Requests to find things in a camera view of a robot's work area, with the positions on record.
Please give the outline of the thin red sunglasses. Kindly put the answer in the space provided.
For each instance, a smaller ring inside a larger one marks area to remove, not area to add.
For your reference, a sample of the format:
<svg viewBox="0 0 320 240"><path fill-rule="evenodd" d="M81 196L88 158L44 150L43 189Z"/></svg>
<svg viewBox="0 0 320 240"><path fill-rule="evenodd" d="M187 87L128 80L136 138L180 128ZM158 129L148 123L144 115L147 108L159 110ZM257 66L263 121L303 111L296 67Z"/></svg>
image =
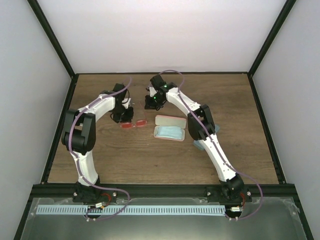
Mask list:
<svg viewBox="0 0 320 240"><path fill-rule="evenodd" d="M144 106L141 101L138 101L133 104L133 116L130 121L126 120L125 122L120 123L120 127L123 129L132 129L132 128L142 128L147 125L147 115L144 109Z"/></svg>

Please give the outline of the pink glasses case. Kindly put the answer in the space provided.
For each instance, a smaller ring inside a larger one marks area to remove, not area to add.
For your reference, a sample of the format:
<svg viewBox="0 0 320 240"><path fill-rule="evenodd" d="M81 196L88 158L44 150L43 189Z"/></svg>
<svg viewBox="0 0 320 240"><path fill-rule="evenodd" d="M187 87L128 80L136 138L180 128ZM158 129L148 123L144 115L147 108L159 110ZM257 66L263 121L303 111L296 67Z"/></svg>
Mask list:
<svg viewBox="0 0 320 240"><path fill-rule="evenodd" d="M156 139L179 141L185 140L187 120L182 117L156 115L153 136Z"/></svg>

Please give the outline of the light blue cloth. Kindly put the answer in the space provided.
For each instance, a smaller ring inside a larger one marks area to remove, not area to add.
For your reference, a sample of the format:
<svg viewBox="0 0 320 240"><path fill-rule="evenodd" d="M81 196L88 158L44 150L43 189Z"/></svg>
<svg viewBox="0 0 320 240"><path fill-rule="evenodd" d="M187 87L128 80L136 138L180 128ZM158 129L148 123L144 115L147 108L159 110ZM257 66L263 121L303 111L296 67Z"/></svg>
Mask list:
<svg viewBox="0 0 320 240"><path fill-rule="evenodd" d="M159 126L155 136L160 138L182 140L183 130L178 126Z"/></svg>

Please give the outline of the grey glasses case green lining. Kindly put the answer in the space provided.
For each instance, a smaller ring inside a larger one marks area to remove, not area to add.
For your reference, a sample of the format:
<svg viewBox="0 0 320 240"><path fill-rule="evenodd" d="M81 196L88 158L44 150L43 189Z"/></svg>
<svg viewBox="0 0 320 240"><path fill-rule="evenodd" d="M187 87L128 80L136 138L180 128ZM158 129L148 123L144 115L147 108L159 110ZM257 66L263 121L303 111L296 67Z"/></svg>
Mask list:
<svg viewBox="0 0 320 240"><path fill-rule="evenodd" d="M219 130L220 130L220 126L217 125L217 124L215 124L215 133L218 133ZM196 148L198 148L199 150L201 150L201 151L204 151L204 150L205 150L205 148L200 144L200 142L199 142L198 140L194 140L194 141L193 141L193 145L194 145Z"/></svg>

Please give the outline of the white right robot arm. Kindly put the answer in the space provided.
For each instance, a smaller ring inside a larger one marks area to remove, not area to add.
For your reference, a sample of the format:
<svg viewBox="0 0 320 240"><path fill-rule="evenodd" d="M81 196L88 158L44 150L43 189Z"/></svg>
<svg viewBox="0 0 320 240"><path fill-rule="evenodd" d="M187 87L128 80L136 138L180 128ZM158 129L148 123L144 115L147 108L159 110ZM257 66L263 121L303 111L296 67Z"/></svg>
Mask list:
<svg viewBox="0 0 320 240"><path fill-rule="evenodd" d="M223 198L229 202L236 200L245 184L219 143L209 106L193 101L179 86L165 82L160 74L150 79L148 92L146 110L158 111L168 102L185 114L189 135L204 148L217 171Z"/></svg>

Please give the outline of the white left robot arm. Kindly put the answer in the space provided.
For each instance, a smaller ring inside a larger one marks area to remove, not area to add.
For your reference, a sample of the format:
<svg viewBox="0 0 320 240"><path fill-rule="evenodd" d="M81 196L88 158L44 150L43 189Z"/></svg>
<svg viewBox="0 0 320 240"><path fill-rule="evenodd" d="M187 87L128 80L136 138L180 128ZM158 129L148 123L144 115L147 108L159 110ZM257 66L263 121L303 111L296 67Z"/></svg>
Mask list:
<svg viewBox="0 0 320 240"><path fill-rule="evenodd" d="M96 185L99 175L94 165L93 148L97 138L97 121L107 113L117 124L132 122L134 110L128 86L117 83L113 90L102 91L84 107L69 109L61 134L61 142L75 162L77 182L86 186L84 195L91 202L97 202L102 196L102 189Z"/></svg>

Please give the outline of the black front mounting rail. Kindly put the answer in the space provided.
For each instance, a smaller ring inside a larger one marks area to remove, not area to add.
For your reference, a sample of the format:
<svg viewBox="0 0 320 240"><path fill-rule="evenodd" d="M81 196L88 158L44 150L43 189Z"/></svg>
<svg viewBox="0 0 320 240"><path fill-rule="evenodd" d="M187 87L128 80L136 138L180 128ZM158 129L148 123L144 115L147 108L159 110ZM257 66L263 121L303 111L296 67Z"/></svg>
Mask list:
<svg viewBox="0 0 320 240"><path fill-rule="evenodd" d="M293 184L262 184L262 192L254 184L247 184L227 197L218 184L103 184L105 190L92 186L82 186L79 183L44 183L35 184L30 193L33 198L73 198L76 203L97 203L107 196L111 202L117 199L126 199L129 193L131 199L136 198L206 198L209 202L220 204L236 204L244 196L246 202L252 198L265 197L292 197L296 198L297 191Z"/></svg>

